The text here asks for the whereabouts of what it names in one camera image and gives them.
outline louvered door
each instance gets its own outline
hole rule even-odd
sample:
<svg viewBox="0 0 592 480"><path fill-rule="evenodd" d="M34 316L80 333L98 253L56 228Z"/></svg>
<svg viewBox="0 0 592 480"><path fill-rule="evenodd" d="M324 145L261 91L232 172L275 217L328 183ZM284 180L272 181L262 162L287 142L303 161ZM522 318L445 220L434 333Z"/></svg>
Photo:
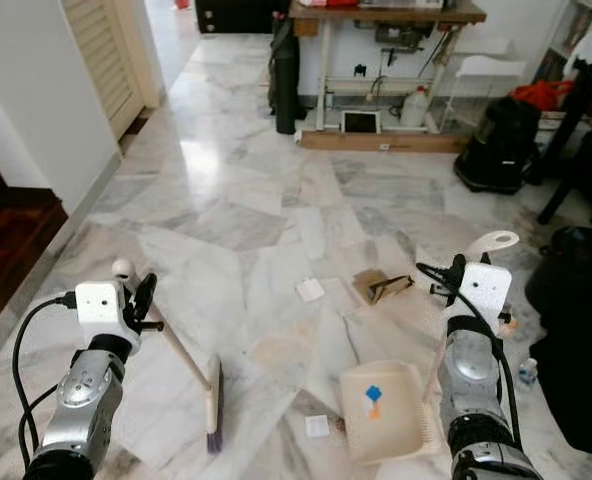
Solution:
<svg viewBox="0 0 592 480"><path fill-rule="evenodd" d="M111 0L63 0L63 6L118 139L144 103Z"/></svg>

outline dustpan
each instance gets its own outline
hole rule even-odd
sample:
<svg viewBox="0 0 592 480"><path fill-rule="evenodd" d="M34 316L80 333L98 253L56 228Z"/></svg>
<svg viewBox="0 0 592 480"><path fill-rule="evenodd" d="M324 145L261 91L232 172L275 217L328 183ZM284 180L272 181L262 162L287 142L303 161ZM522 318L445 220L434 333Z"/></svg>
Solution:
<svg viewBox="0 0 592 480"><path fill-rule="evenodd" d="M349 455L361 465L436 450L432 407L414 365L384 360L360 365L340 377Z"/></svg>

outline wooden stairs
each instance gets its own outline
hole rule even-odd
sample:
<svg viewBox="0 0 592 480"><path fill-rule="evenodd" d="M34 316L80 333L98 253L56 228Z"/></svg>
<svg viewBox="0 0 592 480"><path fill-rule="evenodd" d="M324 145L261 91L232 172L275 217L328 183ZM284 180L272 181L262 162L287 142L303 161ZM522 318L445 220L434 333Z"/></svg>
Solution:
<svg viewBox="0 0 592 480"><path fill-rule="evenodd" d="M8 187L0 176L0 312L66 220L54 192Z"/></svg>

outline blue sticker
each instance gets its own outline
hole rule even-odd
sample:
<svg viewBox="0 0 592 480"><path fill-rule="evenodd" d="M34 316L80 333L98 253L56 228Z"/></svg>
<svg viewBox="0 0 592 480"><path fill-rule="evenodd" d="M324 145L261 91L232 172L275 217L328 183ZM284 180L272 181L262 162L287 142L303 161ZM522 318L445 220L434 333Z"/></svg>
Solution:
<svg viewBox="0 0 592 480"><path fill-rule="evenodd" d="M365 394L371 399L372 402L378 401L378 399L383 396L380 388L376 387L375 385L369 387Z"/></svg>

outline white plastic jug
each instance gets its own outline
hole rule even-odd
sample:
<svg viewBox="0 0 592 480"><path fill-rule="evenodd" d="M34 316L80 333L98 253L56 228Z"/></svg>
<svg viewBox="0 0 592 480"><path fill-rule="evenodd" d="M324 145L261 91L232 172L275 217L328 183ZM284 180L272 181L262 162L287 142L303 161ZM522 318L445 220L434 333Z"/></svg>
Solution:
<svg viewBox="0 0 592 480"><path fill-rule="evenodd" d="M425 88L418 89L405 99L403 106L402 122L404 127L420 127L425 119L425 112L429 107Z"/></svg>

